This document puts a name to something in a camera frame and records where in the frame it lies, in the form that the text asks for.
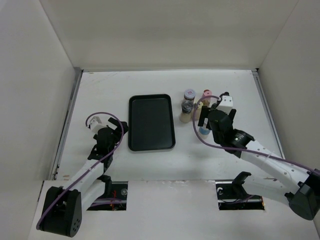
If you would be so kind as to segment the yellow cap sauce bottle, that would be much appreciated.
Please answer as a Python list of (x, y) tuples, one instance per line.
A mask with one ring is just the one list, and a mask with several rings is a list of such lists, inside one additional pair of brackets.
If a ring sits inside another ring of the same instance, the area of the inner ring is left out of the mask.
[(203, 107), (203, 102), (201, 101), (198, 105), (198, 107), (196, 107), (196, 103), (194, 103), (193, 105), (193, 110), (192, 110), (192, 114), (195, 112), (195, 120), (198, 121), (201, 115), (201, 110)]

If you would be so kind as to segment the blue label silver cap bottle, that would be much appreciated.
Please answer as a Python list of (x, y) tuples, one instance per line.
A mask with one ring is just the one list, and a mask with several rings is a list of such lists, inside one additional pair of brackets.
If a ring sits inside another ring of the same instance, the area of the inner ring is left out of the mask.
[(207, 128), (208, 120), (205, 119), (203, 126), (200, 126), (198, 129), (198, 134), (202, 139), (207, 139), (208, 136), (211, 134), (211, 130)]

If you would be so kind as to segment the clear dome cap spice bottle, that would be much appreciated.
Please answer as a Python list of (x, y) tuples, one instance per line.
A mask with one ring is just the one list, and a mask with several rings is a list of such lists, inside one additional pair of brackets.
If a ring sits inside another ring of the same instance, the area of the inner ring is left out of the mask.
[(181, 103), (181, 113), (179, 115), (179, 120), (182, 123), (190, 122), (192, 118), (193, 109), (194, 109), (194, 102), (191, 100), (184, 100)]

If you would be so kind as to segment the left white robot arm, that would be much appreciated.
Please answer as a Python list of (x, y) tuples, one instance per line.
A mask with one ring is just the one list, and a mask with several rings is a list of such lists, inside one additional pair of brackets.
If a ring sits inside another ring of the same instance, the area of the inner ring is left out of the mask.
[(117, 118), (110, 117), (108, 122), (115, 129), (101, 124), (97, 117), (86, 123), (96, 143), (83, 167), (70, 180), (48, 189), (37, 230), (72, 238), (80, 229), (85, 211), (127, 208), (128, 183), (113, 182), (106, 171), (129, 128)]

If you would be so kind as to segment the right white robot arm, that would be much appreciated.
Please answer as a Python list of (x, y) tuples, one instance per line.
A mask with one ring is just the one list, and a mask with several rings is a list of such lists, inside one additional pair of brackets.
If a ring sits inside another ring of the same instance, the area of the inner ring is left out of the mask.
[(260, 195), (288, 206), (296, 215), (311, 221), (320, 210), (320, 171), (290, 162), (263, 147), (252, 135), (233, 127), (235, 109), (229, 113), (217, 107), (204, 106), (198, 126), (211, 130), (213, 148), (225, 150), (260, 168), (276, 181), (248, 179), (241, 172), (232, 182), (232, 192), (238, 198)]

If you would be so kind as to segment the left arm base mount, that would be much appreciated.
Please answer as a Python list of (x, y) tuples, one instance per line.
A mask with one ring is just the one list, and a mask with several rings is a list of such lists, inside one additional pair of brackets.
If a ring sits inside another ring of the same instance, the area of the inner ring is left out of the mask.
[(126, 211), (128, 182), (112, 182), (106, 192), (98, 197), (87, 209), (88, 211)]

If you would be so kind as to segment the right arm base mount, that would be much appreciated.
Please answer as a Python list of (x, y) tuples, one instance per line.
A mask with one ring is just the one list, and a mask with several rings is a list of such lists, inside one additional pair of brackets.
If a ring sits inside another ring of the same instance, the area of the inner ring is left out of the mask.
[(248, 194), (243, 188), (243, 184), (249, 176), (251, 176), (251, 173), (243, 171), (235, 179), (217, 180), (215, 182), (219, 210), (265, 210), (263, 198)]

